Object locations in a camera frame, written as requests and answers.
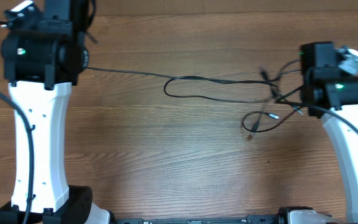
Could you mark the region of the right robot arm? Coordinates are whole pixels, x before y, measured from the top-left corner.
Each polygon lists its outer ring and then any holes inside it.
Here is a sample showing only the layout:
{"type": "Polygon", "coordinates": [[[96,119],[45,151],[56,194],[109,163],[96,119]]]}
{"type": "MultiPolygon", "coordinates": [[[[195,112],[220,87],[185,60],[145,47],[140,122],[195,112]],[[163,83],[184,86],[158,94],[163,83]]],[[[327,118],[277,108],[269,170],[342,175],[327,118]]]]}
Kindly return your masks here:
{"type": "Polygon", "coordinates": [[[346,218],[358,223],[358,50],[333,42],[300,46],[301,103],[321,120],[337,156],[346,218]]]}

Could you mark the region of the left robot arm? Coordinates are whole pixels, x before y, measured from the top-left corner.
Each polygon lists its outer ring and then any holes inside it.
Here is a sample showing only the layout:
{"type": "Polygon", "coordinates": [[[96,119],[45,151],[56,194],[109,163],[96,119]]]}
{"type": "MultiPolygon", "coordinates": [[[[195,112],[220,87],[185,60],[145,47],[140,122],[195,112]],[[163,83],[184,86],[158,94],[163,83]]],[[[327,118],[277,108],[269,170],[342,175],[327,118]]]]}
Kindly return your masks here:
{"type": "Polygon", "coordinates": [[[85,46],[94,1],[24,1],[5,11],[4,78],[15,107],[16,181],[0,223],[113,223],[87,186],[65,173],[65,117],[72,88],[89,64],[85,46]]]}

